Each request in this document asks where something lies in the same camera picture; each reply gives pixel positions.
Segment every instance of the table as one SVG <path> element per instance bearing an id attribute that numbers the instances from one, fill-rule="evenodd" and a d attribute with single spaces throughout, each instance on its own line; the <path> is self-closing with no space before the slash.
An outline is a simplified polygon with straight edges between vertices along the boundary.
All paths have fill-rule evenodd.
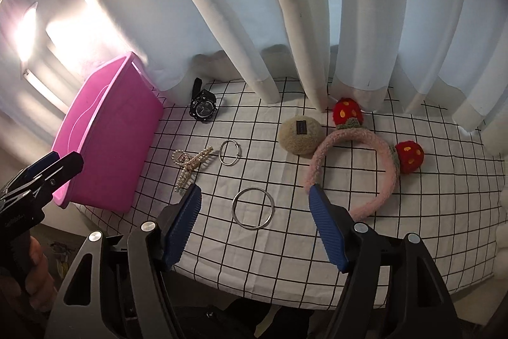
<path id="1" fill-rule="evenodd" d="M 164 115 L 133 208 L 123 215 L 80 209 L 109 234 L 128 233 L 181 199 L 182 194 L 173 191 L 179 172 L 171 160 L 174 150 L 197 153 L 209 145 L 218 150 L 232 138 L 242 150 L 234 166 L 223 166 L 213 155 L 193 175 L 203 192 L 202 208 L 175 270 L 240 296 L 292 307 L 333 308 L 345 275 L 328 262 L 301 187 L 309 159 L 284 151 L 276 134 L 279 124 L 295 115 L 318 119 L 327 133 L 334 123 L 331 112 L 322 114 L 310 106 L 297 80 L 279 78 L 276 84 L 283 100 L 275 105 L 261 103 L 243 81 L 208 85 L 219 105 L 209 123 L 194 121 L 188 108 L 160 96 Z M 495 227 L 506 220 L 498 205 L 505 178 L 501 159 L 484 152 L 479 131 L 466 133 L 446 109 L 430 103 L 422 104 L 421 114 L 403 114 L 392 88 L 383 107 L 364 119 L 364 125 L 387 142 L 412 139 L 425 151 L 421 171 L 401 177 L 392 197 L 366 222 L 380 234 L 420 234 L 450 292 L 490 276 Z M 226 162 L 235 154 L 230 145 Z M 332 203 L 350 208 L 374 196 L 383 174 L 375 151 L 342 143 L 326 157 L 322 186 Z M 265 229 L 246 230 L 232 220 L 232 198 L 246 187 L 266 189 L 275 200 L 273 220 Z M 246 224 L 257 225 L 269 214 L 261 192 L 247 192 L 240 200 L 244 202 L 236 211 Z M 377 306 L 384 303 L 388 273 L 383 267 Z"/>

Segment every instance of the black wristwatch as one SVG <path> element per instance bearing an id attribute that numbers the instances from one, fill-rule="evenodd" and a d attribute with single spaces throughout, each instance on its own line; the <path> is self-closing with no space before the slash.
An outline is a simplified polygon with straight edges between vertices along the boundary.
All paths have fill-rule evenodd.
<path id="1" fill-rule="evenodd" d="M 192 101 L 190 103 L 189 114 L 196 121 L 204 122 L 209 120 L 217 111 L 217 98 L 213 93 L 206 89 L 201 89 L 203 81 L 200 78 L 194 80 L 192 87 Z"/>

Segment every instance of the white curtain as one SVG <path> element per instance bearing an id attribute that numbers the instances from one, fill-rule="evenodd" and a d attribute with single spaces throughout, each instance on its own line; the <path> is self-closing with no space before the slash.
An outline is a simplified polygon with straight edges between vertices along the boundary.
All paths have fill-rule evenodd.
<path id="1" fill-rule="evenodd" d="M 406 112 L 433 101 L 508 152 L 508 0 L 4 0 L 0 17 L 13 26 L 35 1 L 29 66 L 67 105 L 98 64 L 133 50 L 180 104 L 196 76 L 244 78 L 269 103 L 280 100 L 274 78 L 299 78 L 321 111 L 330 79 L 332 98 L 369 111 L 390 84 Z M 49 142 L 63 114 L 19 79 L 5 22 L 0 105 Z"/>

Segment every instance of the watch face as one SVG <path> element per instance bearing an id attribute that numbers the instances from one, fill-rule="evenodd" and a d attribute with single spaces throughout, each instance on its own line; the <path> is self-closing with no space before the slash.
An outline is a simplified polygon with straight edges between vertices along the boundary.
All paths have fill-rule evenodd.
<path id="1" fill-rule="evenodd" d="M 196 115 L 200 118 L 208 118 L 213 114 L 213 104 L 210 101 L 203 101 L 196 106 Z"/>

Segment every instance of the blue gripper pad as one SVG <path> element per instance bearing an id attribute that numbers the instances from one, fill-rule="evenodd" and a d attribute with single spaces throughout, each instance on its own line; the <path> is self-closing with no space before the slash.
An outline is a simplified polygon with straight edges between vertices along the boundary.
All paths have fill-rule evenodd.
<path id="1" fill-rule="evenodd" d="M 168 268 L 178 263 L 182 257 L 185 245 L 191 234 L 190 232 L 201 210 L 201 189 L 197 185 L 194 185 L 190 194 L 182 202 L 184 205 L 181 207 L 178 216 L 166 234 L 166 248 L 164 249 L 163 261 Z"/>
<path id="2" fill-rule="evenodd" d="M 344 253 L 344 238 L 330 214 L 327 204 L 330 205 L 330 201 L 324 195 L 323 190 L 314 184 L 309 191 L 309 208 L 312 218 L 323 241 L 328 260 L 343 272 L 349 264 Z"/>

